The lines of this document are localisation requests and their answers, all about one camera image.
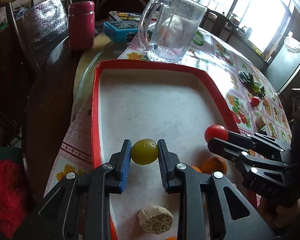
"chair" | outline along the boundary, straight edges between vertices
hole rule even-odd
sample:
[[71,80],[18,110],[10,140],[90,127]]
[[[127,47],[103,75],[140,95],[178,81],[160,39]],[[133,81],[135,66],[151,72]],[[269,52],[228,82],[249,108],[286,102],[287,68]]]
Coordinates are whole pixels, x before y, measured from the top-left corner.
[[224,16],[221,13],[218,13],[216,11],[212,11],[209,8],[207,8],[207,11],[199,25],[199,27],[203,28],[204,23],[206,22],[206,20],[208,19],[209,13],[213,13],[217,16],[212,29],[210,30],[210,33],[212,33],[213,35],[219,37],[221,34],[221,31],[223,30],[223,28],[225,27],[226,23],[228,23],[228,26],[231,27],[230,33],[228,35],[228,38],[226,39],[226,43],[229,42],[231,35],[233,34],[234,30],[236,30],[238,27],[238,25],[235,25],[232,21],[230,21],[226,16]]
[[[12,2],[0,0],[0,8],[5,7],[7,20],[13,28],[23,53],[34,72],[47,60],[50,52],[68,36],[68,20],[61,0],[47,0],[25,12],[22,37],[13,15]],[[71,0],[66,0],[67,11]]]
[[103,0],[99,6],[95,8],[95,20],[103,20],[108,18],[108,12],[130,12],[142,13],[146,3],[143,0]]

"red tomato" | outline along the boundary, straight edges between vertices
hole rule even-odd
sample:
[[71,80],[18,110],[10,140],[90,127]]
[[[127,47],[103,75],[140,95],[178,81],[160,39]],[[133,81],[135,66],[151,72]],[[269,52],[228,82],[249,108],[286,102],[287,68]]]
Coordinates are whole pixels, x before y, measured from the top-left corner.
[[209,126],[204,132],[204,139],[206,142],[210,141],[212,138],[219,138],[221,140],[228,140],[228,131],[222,125],[214,124]]
[[252,97],[251,98],[251,105],[253,107],[256,107],[260,104],[260,99],[258,97]]

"red cloth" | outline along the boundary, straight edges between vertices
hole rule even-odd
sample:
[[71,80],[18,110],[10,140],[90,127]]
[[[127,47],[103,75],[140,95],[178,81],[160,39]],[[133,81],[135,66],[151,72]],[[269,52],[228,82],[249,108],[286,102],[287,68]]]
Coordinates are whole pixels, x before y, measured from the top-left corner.
[[0,230],[12,238],[29,210],[29,191],[21,164],[0,160]]

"tray rim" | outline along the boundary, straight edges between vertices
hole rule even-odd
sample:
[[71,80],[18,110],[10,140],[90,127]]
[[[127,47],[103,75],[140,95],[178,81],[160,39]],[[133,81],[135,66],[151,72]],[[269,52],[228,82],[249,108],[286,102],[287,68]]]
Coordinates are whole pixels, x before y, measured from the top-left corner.
[[[215,82],[209,76],[209,74],[201,69],[189,67],[185,65],[153,62],[153,61],[141,61],[141,60],[129,60],[129,59],[115,59],[101,61],[95,70],[93,88],[92,88],[92,103],[91,103],[91,149],[92,149],[92,165],[95,169],[102,164],[101,161],[101,147],[100,147],[100,133],[99,133],[99,79],[103,70],[106,69],[142,69],[142,70],[169,70],[183,73],[190,73],[196,76],[202,84],[207,88],[213,101],[215,102],[228,130],[236,133],[240,133],[240,130],[234,121],[231,111],[220,93]],[[247,198],[249,202],[256,208],[257,197],[256,194],[250,190],[247,190]],[[118,240],[114,224],[110,219],[110,229],[112,240]]]

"floral tablecloth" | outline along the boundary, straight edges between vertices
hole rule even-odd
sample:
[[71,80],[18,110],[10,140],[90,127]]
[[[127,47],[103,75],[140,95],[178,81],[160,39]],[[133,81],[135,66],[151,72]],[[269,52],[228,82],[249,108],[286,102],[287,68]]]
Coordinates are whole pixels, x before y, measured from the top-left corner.
[[[147,60],[137,37],[119,59]],[[224,96],[241,133],[257,132],[255,120],[263,114],[268,135],[290,143],[291,131],[274,88],[240,52],[211,33],[199,29],[181,64],[205,70],[210,75]],[[266,96],[258,107],[253,108],[250,104],[252,94],[239,81],[237,73],[240,70],[251,72],[255,81],[265,87]],[[51,170],[45,194],[68,172],[81,174],[92,170],[90,140],[91,99],[84,104],[70,125]]]
[[[137,36],[118,59],[147,60]],[[255,121],[263,114],[268,136],[290,143],[291,130],[273,86],[260,70],[229,44],[199,28],[180,64],[202,69],[210,75],[224,96],[241,133],[258,132]],[[265,87],[266,96],[259,106],[251,106],[252,94],[240,82],[238,71],[251,72],[254,80]]]

